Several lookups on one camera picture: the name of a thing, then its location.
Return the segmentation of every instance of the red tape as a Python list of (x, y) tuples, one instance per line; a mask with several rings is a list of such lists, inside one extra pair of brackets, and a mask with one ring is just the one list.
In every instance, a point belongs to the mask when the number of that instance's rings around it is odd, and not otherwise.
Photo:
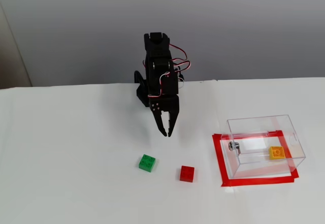
[[(267, 136), (265, 135), (254, 135), (254, 137), (278, 137), (281, 146), (284, 148), (286, 157), (291, 158), (291, 154), (284, 138), (282, 131), (269, 132)], [(294, 169), (291, 172), (291, 176), (286, 177), (266, 177), (266, 178), (241, 178), (241, 179), (229, 179), (227, 170), (225, 167), (225, 162), (221, 149), (221, 134), (215, 134), (212, 136), (215, 152), (217, 154), (219, 169), (222, 177), (221, 187), (234, 187), (234, 186), (245, 186), (245, 185), (263, 185), (263, 184), (277, 184), (277, 183), (288, 183), (294, 182), (295, 178), (298, 178), (298, 171)]]

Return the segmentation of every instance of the yellow lego brick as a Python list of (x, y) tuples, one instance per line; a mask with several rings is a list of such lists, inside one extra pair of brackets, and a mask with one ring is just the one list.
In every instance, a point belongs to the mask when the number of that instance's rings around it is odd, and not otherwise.
[(270, 159), (285, 159), (284, 149), (282, 146), (271, 146), (269, 153)]

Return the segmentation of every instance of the red lego brick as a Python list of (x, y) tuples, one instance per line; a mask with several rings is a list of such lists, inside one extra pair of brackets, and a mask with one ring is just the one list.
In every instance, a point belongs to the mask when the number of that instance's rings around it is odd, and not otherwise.
[(193, 182), (194, 167), (182, 166), (179, 180), (184, 182)]

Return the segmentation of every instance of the green lego brick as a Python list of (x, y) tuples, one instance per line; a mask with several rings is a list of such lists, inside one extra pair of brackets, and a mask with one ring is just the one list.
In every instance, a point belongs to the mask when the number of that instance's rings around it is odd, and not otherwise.
[(151, 172), (155, 162), (156, 162), (155, 158), (144, 154), (139, 163), (139, 168), (147, 172)]

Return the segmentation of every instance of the red wire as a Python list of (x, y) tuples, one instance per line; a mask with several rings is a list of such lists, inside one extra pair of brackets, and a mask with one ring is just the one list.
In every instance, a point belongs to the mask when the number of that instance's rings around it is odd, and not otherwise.
[(174, 59), (172, 59), (172, 61), (176, 61), (176, 60), (186, 61), (186, 60), (187, 60), (187, 54), (186, 54), (186, 52), (185, 52), (183, 49), (177, 47), (176, 45), (172, 45), (172, 44), (169, 44), (169, 45), (170, 45), (170, 46), (173, 46), (173, 47), (176, 48), (176, 49), (181, 50), (181, 51), (184, 53), (185, 57), (186, 57), (185, 59), (182, 59), (182, 58), (174, 58)]
[(178, 73), (178, 72), (182, 72), (182, 71), (185, 71), (185, 70), (187, 70), (187, 69), (190, 68), (190, 66), (191, 66), (191, 62), (190, 62), (189, 60), (183, 61), (183, 62), (181, 62), (181, 63), (179, 63), (179, 64), (175, 64), (174, 66), (175, 66), (175, 67), (178, 67), (178, 66), (181, 66), (181, 65), (183, 65), (183, 64), (185, 64), (185, 63), (188, 63), (188, 66), (187, 66), (186, 68), (182, 69), (182, 70), (177, 70), (176, 73)]

